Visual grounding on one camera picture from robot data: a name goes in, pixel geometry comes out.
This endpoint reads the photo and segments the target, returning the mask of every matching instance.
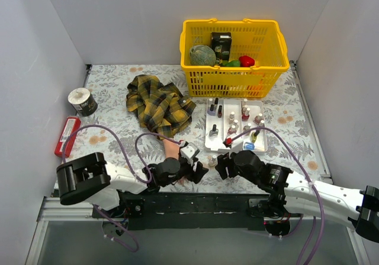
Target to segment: yellow and black plaid fabric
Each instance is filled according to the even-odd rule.
[[[196,104],[188,95],[183,96],[173,83],[164,86],[156,76],[140,75],[127,89],[127,110],[134,112],[140,126],[150,132],[172,138],[191,123]]]

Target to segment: melon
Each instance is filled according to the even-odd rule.
[[[214,66],[216,54],[206,45],[195,45],[189,50],[191,65],[193,66]]]

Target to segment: white tray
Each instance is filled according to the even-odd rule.
[[[217,117],[217,111],[219,110],[219,105],[223,106],[223,116],[221,118]],[[238,129],[237,135],[242,133],[243,126],[247,123],[251,123],[252,128],[257,127],[254,122],[254,118],[263,112],[263,103],[261,101],[247,101],[246,106],[250,108],[250,117],[247,121],[242,121],[242,108],[241,108],[241,100],[240,99],[220,99],[219,104],[216,107],[216,115],[211,116],[207,113],[207,120],[205,124],[205,147],[208,151],[214,151],[217,153],[227,153],[230,151],[229,148],[225,147],[223,141],[227,137],[227,130],[230,127],[229,124],[229,115],[232,111],[235,112],[235,119],[238,120]],[[212,130],[213,124],[217,125],[217,129],[219,129],[219,134],[214,137],[209,137],[209,131]],[[236,140],[243,142],[251,142],[250,134],[246,134]],[[264,153],[267,151],[267,137],[266,131],[262,130],[256,138],[254,143],[254,153]]]

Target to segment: black box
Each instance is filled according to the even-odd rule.
[[[211,48],[216,54],[216,65],[222,66],[229,62],[231,46],[231,33],[211,33]]]

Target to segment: red box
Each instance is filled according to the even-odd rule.
[[[76,117],[76,116],[68,116],[67,117],[65,127],[63,128],[62,133],[60,133],[59,141],[58,141],[58,144],[55,148],[54,154],[56,156],[62,157],[63,145],[64,145],[65,141],[67,140],[67,138],[72,133],[74,133],[77,129],[79,129],[80,126],[81,126],[81,121],[78,117]],[[66,157],[70,156],[73,144],[75,142],[75,138],[76,138],[76,134],[74,136],[72,136],[70,141],[67,143],[66,153],[65,153]]]

